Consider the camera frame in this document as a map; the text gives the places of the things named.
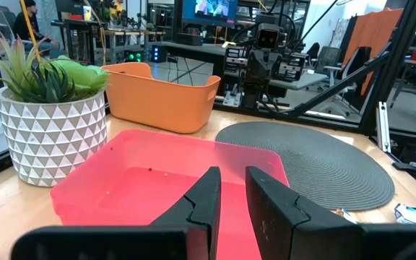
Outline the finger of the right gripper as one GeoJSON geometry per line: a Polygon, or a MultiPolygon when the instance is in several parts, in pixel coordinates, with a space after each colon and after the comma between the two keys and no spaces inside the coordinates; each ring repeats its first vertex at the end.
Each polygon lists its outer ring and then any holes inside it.
{"type": "Polygon", "coordinates": [[[263,86],[263,66],[256,55],[252,53],[249,56],[249,82],[257,86],[263,86]]]}
{"type": "Polygon", "coordinates": [[[268,53],[264,57],[264,62],[266,65],[266,76],[264,88],[269,86],[271,78],[279,71],[279,54],[278,53],[268,53]]]}

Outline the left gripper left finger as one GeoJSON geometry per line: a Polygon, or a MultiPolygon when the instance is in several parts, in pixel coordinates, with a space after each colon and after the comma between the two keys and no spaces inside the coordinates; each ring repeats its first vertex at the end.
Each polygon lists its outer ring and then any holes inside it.
{"type": "Polygon", "coordinates": [[[48,226],[25,233],[11,260],[215,260],[221,172],[209,170],[144,226],[48,226]]]}

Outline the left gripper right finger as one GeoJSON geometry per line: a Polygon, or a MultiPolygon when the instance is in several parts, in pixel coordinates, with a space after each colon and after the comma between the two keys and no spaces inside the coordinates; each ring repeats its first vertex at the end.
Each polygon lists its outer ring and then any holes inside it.
{"type": "Polygon", "coordinates": [[[416,260],[416,224],[355,224],[253,166],[246,196],[262,260],[416,260]]]}

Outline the silver granola bar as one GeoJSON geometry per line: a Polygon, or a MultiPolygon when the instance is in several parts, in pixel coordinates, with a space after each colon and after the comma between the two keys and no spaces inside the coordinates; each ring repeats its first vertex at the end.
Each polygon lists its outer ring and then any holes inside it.
{"type": "Polygon", "coordinates": [[[352,223],[357,223],[357,221],[343,208],[337,209],[335,213],[352,223]]]}

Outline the grey desk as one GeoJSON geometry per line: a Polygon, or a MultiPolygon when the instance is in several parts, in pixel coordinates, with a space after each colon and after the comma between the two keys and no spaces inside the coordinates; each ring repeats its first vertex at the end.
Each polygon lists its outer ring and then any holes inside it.
{"type": "Polygon", "coordinates": [[[298,81],[286,82],[286,81],[281,81],[277,79],[272,79],[269,82],[269,85],[273,87],[286,89],[286,90],[301,90],[328,78],[329,77],[326,76],[325,74],[319,74],[319,73],[309,74],[305,72],[304,74],[301,75],[301,78],[298,81]]]}
{"type": "Polygon", "coordinates": [[[171,53],[174,56],[181,56],[200,61],[218,59],[225,56],[225,49],[220,45],[214,44],[185,45],[171,41],[161,41],[154,42],[153,45],[157,47],[165,47],[168,53],[171,53]]]}

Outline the black office chair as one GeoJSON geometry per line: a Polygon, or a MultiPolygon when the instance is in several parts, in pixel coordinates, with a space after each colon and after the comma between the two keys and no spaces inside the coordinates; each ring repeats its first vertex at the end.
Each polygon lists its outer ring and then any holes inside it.
{"type": "MultiPolygon", "coordinates": [[[[337,79],[344,79],[351,73],[363,67],[365,62],[370,59],[371,47],[361,46],[356,49],[350,60],[342,67],[341,72],[337,74],[337,79]]],[[[359,78],[358,81],[348,85],[340,95],[348,103],[349,107],[356,113],[360,112],[363,105],[363,98],[361,94],[362,87],[367,76],[359,78]]]]}

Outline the grey round woven placemat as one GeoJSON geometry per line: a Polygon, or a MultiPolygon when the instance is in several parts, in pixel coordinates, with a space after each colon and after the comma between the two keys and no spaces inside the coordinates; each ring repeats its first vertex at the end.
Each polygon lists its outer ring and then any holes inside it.
{"type": "Polygon", "coordinates": [[[216,141],[277,153],[291,189],[327,209],[375,209],[394,197],[389,174],[357,147],[320,131],[273,122],[244,122],[216,141]]]}

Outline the computer monitor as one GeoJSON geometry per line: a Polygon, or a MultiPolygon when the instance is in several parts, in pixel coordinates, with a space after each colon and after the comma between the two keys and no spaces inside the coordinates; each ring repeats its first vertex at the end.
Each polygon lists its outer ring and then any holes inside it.
{"type": "Polygon", "coordinates": [[[238,0],[183,0],[182,22],[234,27],[238,0]]]}

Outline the pink-red translucent plastic bin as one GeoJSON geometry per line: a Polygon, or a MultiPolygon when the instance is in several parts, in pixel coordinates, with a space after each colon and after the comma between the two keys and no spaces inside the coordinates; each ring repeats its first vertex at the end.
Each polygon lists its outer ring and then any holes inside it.
{"type": "Polygon", "coordinates": [[[218,167],[222,188],[216,260],[261,260],[246,199],[248,166],[288,183],[279,155],[269,150],[131,129],[54,186],[51,199],[65,225],[147,225],[210,167],[218,167]]]}

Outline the orange cloth panel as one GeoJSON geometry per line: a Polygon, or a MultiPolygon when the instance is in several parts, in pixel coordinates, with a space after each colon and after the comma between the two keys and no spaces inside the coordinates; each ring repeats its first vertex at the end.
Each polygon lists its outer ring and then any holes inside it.
{"type": "Polygon", "coordinates": [[[343,66],[346,66],[359,47],[371,47],[370,59],[378,55],[388,43],[402,12],[403,9],[386,8],[380,12],[352,17],[346,29],[349,41],[342,62],[343,66]]]}

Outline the black computer with blue light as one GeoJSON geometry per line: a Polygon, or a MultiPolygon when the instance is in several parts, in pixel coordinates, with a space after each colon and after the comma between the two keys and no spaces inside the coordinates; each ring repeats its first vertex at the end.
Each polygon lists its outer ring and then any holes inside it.
{"type": "Polygon", "coordinates": [[[151,61],[155,63],[164,63],[167,61],[168,51],[165,46],[153,45],[151,50],[151,61]]]}

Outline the black computer with green light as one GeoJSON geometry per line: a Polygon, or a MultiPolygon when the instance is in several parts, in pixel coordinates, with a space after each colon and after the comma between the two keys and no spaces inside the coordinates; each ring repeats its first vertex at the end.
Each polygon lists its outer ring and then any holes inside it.
{"type": "Polygon", "coordinates": [[[124,51],[124,61],[125,62],[143,62],[144,60],[144,50],[125,50],[124,51]]]}

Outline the succulent in white patterned pot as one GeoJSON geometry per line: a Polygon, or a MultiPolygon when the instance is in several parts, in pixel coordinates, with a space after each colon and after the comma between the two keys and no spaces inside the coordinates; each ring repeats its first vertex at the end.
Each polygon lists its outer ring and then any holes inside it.
{"type": "Polygon", "coordinates": [[[39,43],[25,50],[0,33],[0,120],[19,178],[52,187],[107,141],[105,86],[109,73],[68,57],[41,57],[39,43]]]}

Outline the person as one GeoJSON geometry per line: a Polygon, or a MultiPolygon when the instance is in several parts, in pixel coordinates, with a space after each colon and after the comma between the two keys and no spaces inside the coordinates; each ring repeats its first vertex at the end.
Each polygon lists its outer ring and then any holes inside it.
{"type": "Polygon", "coordinates": [[[21,5],[21,12],[16,16],[12,26],[15,36],[22,40],[32,40],[40,42],[39,50],[43,55],[49,55],[50,59],[57,59],[60,55],[59,44],[51,37],[42,34],[39,30],[36,14],[38,8],[34,0],[20,0],[25,4],[21,5]]]}

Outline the silver aluminium bracket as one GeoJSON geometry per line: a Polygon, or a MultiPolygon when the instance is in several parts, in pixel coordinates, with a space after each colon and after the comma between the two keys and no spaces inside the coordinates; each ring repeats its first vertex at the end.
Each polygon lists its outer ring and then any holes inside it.
{"type": "Polygon", "coordinates": [[[389,133],[389,120],[387,105],[385,102],[379,102],[376,109],[376,131],[378,147],[387,153],[391,153],[391,139],[389,133]]]}

